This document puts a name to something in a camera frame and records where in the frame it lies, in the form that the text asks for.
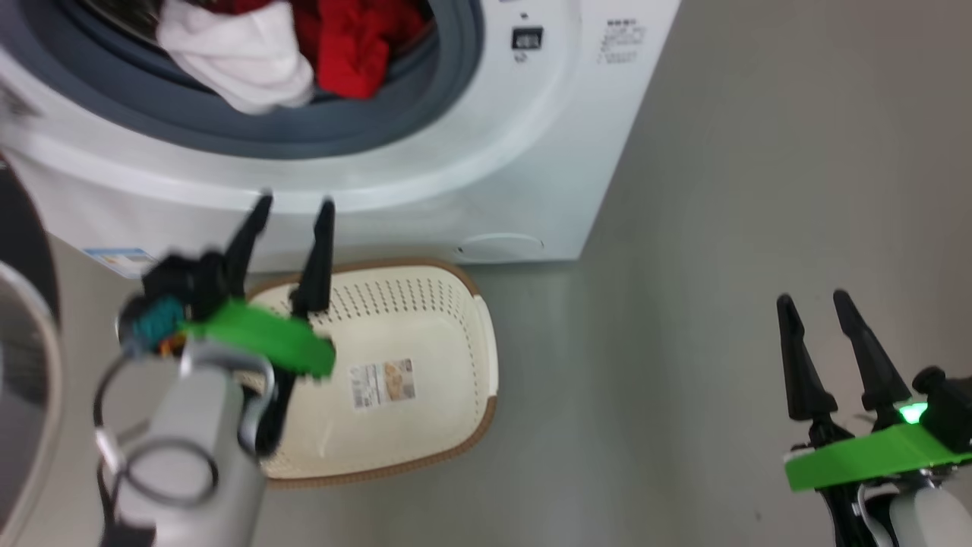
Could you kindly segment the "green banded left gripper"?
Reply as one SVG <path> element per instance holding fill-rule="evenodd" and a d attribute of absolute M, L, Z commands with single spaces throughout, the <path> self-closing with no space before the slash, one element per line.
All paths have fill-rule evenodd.
<path fill-rule="evenodd" d="M 223 253 L 226 290 L 245 295 L 245 281 L 254 246 L 265 229 L 273 194 L 261 194 Z M 323 314 L 330 307 L 336 204 L 323 200 L 313 228 L 314 242 L 298 287 L 292 291 L 292 315 Z M 185 320 L 181 331 L 198 338 L 249 351 L 295 376 L 330 378 L 336 367 L 336 347 L 308 323 L 249 302 L 230 299 L 205 319 Z"/>

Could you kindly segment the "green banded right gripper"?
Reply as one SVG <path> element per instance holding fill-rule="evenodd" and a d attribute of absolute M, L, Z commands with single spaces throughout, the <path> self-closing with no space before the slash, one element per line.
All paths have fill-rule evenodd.
<path fill-rule="evenodd" d="M 890 412 L 912 398 L 851 295 L 833 292 L 841 332 L 850 340 L 862 381 L 862 405 L 866 411 Z M 775 301 L 780 328 L 789 419 L 806 422 L 836 412 L 835 398 L 822 385 L 809 350 L 805 327 L 791 296 Z M 837 440 L 796 451 L 784 458 L 784 473 L 792 492 L 815 491 L 840 485 L 868 482 L 882 477 L 958 465 L 970 460 L 970 443 L 955 450 L 942 443 L 922 422 L 903 422 L 880 432 Z"/>

